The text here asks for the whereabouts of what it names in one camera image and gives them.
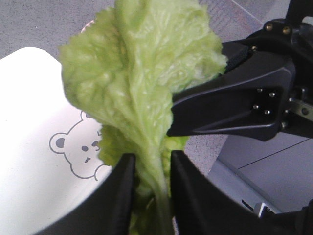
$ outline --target screw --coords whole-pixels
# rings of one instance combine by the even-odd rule
[[[258,47],[257,47],[257,46],[252,46],[252,47],[251,47],[251,50],[252,50],[253,52],[256,52],[256,51],[257,51],[257,49],[258,49]]]
[[[288,126],[288,123],[286,121],[282,121],[280,124],[280,128],[282,131],[285,130],[287,128],[287,126]]]
[[[289,26],[286,26],[283,28],[283,34],[288,35],[290,34],[290,32],[291,32],[291,29]]]
[[[309,114],[309,110],[307,108],[303,108],[303,109],[301,109],[301,113],[303,115],[308,115]]]
[[[267,30],[267,31],[272,31],[272,30],[273,30],[273,24],[272,24],[272,23],[268,23],[268,24],[266,25],[266,30]]]

